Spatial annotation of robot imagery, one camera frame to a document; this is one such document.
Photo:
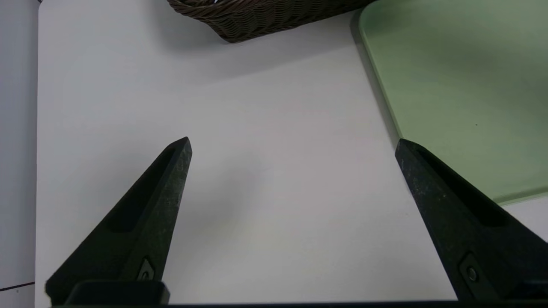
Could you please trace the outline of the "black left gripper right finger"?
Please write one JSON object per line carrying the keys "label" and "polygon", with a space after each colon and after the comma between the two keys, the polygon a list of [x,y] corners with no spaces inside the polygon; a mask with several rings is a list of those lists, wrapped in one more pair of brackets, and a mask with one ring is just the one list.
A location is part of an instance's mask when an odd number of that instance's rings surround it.
{"label": "black left gripper right finger", "polygon": [[395,156],[459,300],[547,301],[545,240],[423,146]]}

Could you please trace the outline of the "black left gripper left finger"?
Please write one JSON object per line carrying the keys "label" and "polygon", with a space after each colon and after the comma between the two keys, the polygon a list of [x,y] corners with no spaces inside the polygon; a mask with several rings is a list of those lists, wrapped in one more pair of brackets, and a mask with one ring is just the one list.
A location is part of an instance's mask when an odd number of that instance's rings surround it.
{"label": "black left gripper left finger", "polygon": [[52,302],[168,302],[162,282],[192,158],[169,144],[45,283]]}

